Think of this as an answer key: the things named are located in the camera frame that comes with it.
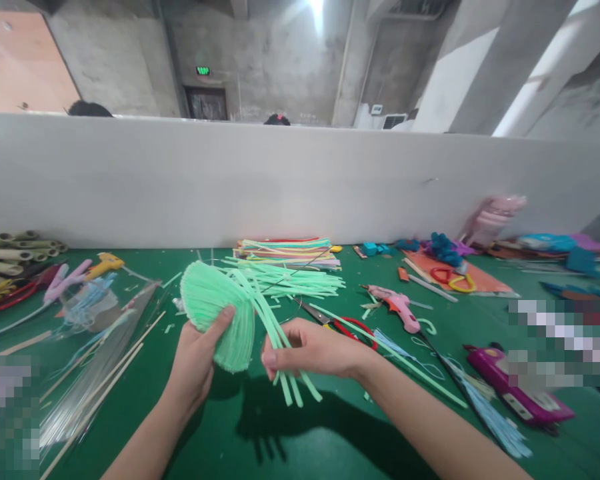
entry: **doorway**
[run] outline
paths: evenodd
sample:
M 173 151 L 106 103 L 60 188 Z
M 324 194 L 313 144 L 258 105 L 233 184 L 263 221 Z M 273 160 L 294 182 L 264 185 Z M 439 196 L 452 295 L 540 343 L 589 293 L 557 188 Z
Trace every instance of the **doorway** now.
M 224 89 L 185 87 L 189 116 L 196 120 L 228 120 L 227 94 Z

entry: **pink case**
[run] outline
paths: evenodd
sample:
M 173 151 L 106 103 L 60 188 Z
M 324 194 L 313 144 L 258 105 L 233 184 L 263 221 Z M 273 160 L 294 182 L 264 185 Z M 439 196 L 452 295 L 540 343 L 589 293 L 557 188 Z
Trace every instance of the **pink case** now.
M 502 368 L 505 358 L 500 350 L 486 348 L 472 350 L 467 361 L 526 424 L 544 427 L 575 417 L 568 406 L 548 392 L 528 394 L 519 387 L 510 386 L 509 374 Z

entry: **craft table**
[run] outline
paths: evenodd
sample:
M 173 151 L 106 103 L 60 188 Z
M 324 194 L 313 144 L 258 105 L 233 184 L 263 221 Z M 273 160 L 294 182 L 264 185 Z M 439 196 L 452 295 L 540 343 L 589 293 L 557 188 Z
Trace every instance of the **craft table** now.
M 97 260 L 97 253 L 95 250 L 71 251 L 62 259 L 68 260 L 74 268 L 86 258 Z M 196 250 L 188 249 L 117 250 L 112 253 L 120 256 L 132 270 L 162 280 L 172 278 L 197 259 Z M 200 250 L 200 253 L 205 260 L 211 258 L 209 250 Z M 217 259 L 229 254 L 230 250 L 214 250 Z M 484 347 L 498 341 L 504 348 L 509 348 L 512 330 L 508 300 L 462 296 L 458 303 L 450 303 L 414 282 L 400 283 L 396 268 L 404 265 L 400 262 L 401 253 L 392 259 L 378 256 L 361 260 L 351 247 L 346 246 L 337 256 L 342 260 L 340 275 L 347 282 L 347 289 L 340 290 L 338 297 L 316 301 L 316 304 L 342 316 L 360 318 L 363 313 L 360 305 L 368 303 L 369 297 L 358 285 L 377 284 L 432 305 L 432 311 L 412 309 L 416 316 L 431 320 L 436 326 L 438 335 L 430 336 L 430 340 L 438 350 L 459 360 L 469 372 L 473 370 L 465 361 L 462 344 Z M 471 261 L 512 286 L 525 299 L 553 299 L 542 290 L 539 280 L 586 284 L 577 279 L 579 277 L 522 273 L 492 258 L 472 257 Z M 120 271 L 119 281 L 114 285 L 114 292 L 126 301 L 137 289 L 124 292 L 122 288 L 141 287 L 143 282 Z M 156 295 L 161 293 L 162 289 L 158 289 Z M 0 313 L 0 328 L 38 308 L 41 297 L 38 293 Z M 281 321 L 295 316 L 306 317 L 303 311 L 298 311 L 295 302 L 281 299 L 281 305 L 274 310 Z M 176 309 L 170 299 L 164 310 L 166 315 L 147 336 L 144 348 L 106 398 L 88 434 L 61 460 L 51 479 L 100 478 L 158 400 L 169 375 L 180 327 L 186 321 L 184 315 L 175 316 Z M 61 320 L 54 318 L 58 311 L 59 307 L 54 305 L 38 318 L 0 336 L 0 351 L 58 328 Z M 394 342 L 420 361 L 438 365 L 428 350 L 411 342 L 399 318 L 394 313 L 389 314 L 386 307 L 370 314 L 366 323 L 370 328 L 381 327 Z M 174 327 L 166 332 L 169 325 Z M 165 478 L 210 479 L 237 475 L 246 479 L 436 478 L 378 406 L 364 399 L 363 389 L 352 380 L 312 375 L 324 400 L 316 403 L 301 385 L 304 408 L 287 408 L 281 388 L 268 382 L 260 364 L 263 338 L 264 328 L 257 323 L 253 361 L 246 373 L 231 375 L 216 369 L 209 398 L 186 428 Z M 53 383 L 43 381 L 45 372 L 64 365 L 67 356 L 70 357 L 70 353 L 85 341 L 82 338 L 81 343 L 68 346 L 62 341 L 44 341 L 21 352 L 22 355 L 37 355 L 33 358 L 39 359 L 40 378 L 32 381 L 38 395 Z M 49 400 L 57 401 L 70 384 L 70 381 L 64 382 Z M 449 379 L 443 384 L 459 395 Z M 557 438 L 522 425 L 500 401 L 494 401 L 498 410 L 514 419 L 529 439 L 527 444 L 533 456 L 520 460 L 520 465 L 536 480 L 600 479 L 600 394 L 592 388 L 577 388 L 559 391 L 557 396 L 577 414 L 575 419 L 559 428 Z M 443 401 L 482 430 L 470 409 L 460 409 Z M 50 405 L 40 405 L 39 418 L 50 408 Z M 46 458 L 43 468 L 48 466 L 55 452 L 57 449 Z

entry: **hot glue gun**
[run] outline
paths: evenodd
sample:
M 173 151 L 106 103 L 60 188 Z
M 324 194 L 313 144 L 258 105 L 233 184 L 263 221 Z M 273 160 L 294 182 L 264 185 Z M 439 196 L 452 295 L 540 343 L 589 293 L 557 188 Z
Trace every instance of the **hot glue gun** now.
M 418 333 L 420 331 L 420 323 L 409 310 L 409 297 L 394 292 L 386 288 L 378 287 L 377 285 L 360 285 L 362 288 L 368 290 L 378 300 L 387 302 L 389 311 L 398 312 L 402 323 L 405 325 L 405 330 L 409 333 Z

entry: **yellow glue gun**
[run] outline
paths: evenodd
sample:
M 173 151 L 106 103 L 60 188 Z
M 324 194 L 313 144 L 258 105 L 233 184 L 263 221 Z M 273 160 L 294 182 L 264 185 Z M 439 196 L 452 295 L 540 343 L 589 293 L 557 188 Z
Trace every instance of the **yellow glue gun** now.
M 125 264 L 118 257 L 110 253 L 99 253 L 98 258 L 100 258 L 100 263 L 89 269 L 89 272 L 85 277 L 85 281 L 96 279 L 100 275 L 104 275 L 109 270 L 120 270 L 120 268 L 122 268 Z

